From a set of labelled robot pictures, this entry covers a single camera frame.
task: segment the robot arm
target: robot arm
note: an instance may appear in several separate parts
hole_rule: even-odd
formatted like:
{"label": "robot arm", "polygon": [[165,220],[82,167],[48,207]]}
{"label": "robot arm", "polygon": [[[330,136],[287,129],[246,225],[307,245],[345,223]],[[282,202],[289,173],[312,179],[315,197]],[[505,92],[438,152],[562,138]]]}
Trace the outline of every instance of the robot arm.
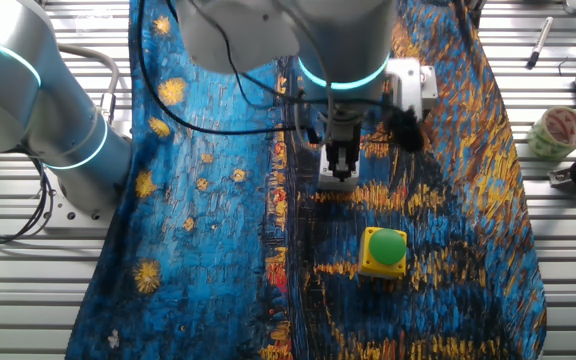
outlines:
{"label": "robot arm", "polygon": [[43,9],[33,0],[0,0],[0,152],[18,147],[57,175],[78,208],[116,205],[129,142],[64,64]]}
{"label": "robot arm", "polygon": [[[237,71],[297,55],[306,100],[332,95],[334,101],[377,102],[384,81],[391,78],[395,105],[412,108],[419,119],[423,105],[432,106],[432,101],[422,101],[419,62],[390,59],[394,0],[177,0],[177,15],[190,58],[205,69],[233,72],[220,27]],[[430,75],[428,84],[434,82]],[[436,85],[428,97],[436,99]],[[328,135],[321,150],[319,187],[352,191],[359,173],[361,122],[369,107],[335,102],[317,110]]]}

